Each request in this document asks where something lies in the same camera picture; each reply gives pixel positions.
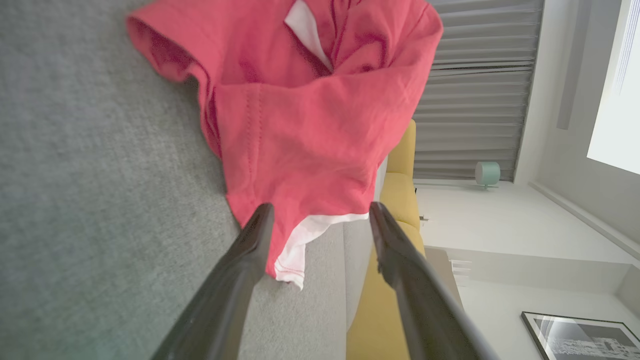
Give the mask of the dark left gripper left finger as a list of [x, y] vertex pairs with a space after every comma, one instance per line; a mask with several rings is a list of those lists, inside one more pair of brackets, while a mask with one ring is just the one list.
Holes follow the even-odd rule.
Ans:
[[263, 278], [275, 209], [259, 205], [153, 354], [154, 360], [236, 360], [254, 287]]

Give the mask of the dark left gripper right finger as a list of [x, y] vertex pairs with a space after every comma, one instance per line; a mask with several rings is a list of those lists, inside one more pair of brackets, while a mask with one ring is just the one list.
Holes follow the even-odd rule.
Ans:
[[496, 360], [470, 317], [386, 206], [371, 202], [377, 270], [395, 292], [412, 360]]

